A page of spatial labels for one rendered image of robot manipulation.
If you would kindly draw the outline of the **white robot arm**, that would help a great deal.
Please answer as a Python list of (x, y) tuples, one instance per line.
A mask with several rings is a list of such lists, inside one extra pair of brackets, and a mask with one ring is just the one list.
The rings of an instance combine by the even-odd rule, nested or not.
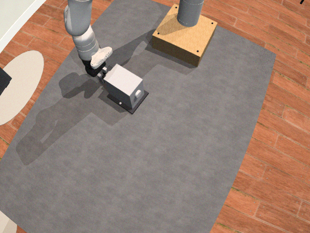
[[(64, 9), (65, 29), (79, 51), (88, 51), (96, 44), (91, 28), (92, 0), (67, 0)], [(177, 21), (186, 27), (198, 23), (204, 0), (180, 0)]]

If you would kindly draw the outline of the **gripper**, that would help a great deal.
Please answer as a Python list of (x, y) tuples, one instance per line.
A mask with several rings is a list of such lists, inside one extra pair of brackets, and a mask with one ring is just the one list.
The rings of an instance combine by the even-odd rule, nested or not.
[(79, 58), (82, 60), (85, 65), (85, 70), (87, 74), (92, 77), (98, 76), (98, 79), (101, 83), (105, 83), (102, 75), (99, 73), (101, 70), (103, 74), (107, 74), (106, 60), (112, 54), (111, 47), (100, 48), (98, 42), (96, 41), (95, 46), (88, 51), (79, 51), (77, 49)]

